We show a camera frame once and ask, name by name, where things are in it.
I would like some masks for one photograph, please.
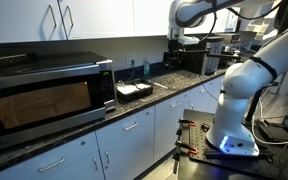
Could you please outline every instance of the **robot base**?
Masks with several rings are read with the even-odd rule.
[[[259,156],[237,156],[224,154],[218,148],[210,145],[207,142],[206,132],[201,128],[204,124],[210,126],[211,123],[200,123],[195,121],[197,126],[189,127],[189,145],[197,148],[197,154],[190,154],[189,157],[193,161],[202,162],[210,165],[216,165],[226,169],[232,169],[238,172],[251,173],[252,175],[259,175],[263,179],[278,178],[280,168],[277,163],[273,161],[273,154],[271,148],[267,150],[260,150]]]
[[[216,126],[206,133],[210,144],[217,147],[223,154],[238,156],[258,156],[259,149],[251,132],[241,125],[240,131],[228,131]]]

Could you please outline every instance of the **microwave window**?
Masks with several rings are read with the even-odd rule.
[[[0,98],[0,121],[11,129],[90,107],[87,83],[74,83]]]

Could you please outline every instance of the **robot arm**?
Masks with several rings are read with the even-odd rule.
[[[240,0],[175,0],[170,8],[168,60],[176,58],[178,40],[184,38],[183,28],[198,24],[200,17]],[[248,98],[288,71],[288,32],[260,49],[243,64],[231,66],[224,77],[213,124],[206,139],[224,154],[258,156],[259,149],[252,133],[241,121]]]
[[[169,12],[168,52],[164,53],[165,66],[177,65],[181,61],[182,45],[198,44],[196,37],[184,36],[184,28],[196,27],[204,22],[204,15],[215,13],[217,10],[230,7],[243,0],[175,0]]]
[[[184,36],[184,28],[196,27],[203,16],[230,7],[243,0],[176,0],[170,7],[168,38],[178,40]]]

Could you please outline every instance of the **dark granite countertop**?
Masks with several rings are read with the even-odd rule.
[[[165,75],[159,74],[157,77],[149,77],[147,78],[149,81],[162,84],[168,89],[154,85],[152,95],[130,103],[118,104],[116,110],[108,112],[104,119],[0,150],[0,171],[190,90],[202,84],[202,81],[207,82],[223,75],[224,72],[225,70],[218,70],[213,76],[200,76],[185,70],[177,70]]]

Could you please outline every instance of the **wall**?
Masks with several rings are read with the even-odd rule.
[[[167,50],[165,37],[134,37],[90,40],[85,47],[102,56],[114,60],[115,70],[130,68],[126,65],[126,55],[134,54],[135,66],[142,66],[144,60],[149,63],[162,62],[163,52]]]
[[[92,51],[114,61],[115,70],[131,68],[126,65],[126,54],[135,55],[135,66],[162,62],[167,50],[166,36],[88,39],[0,44],[0,56],[35,52],[39,55],[77,51]]]

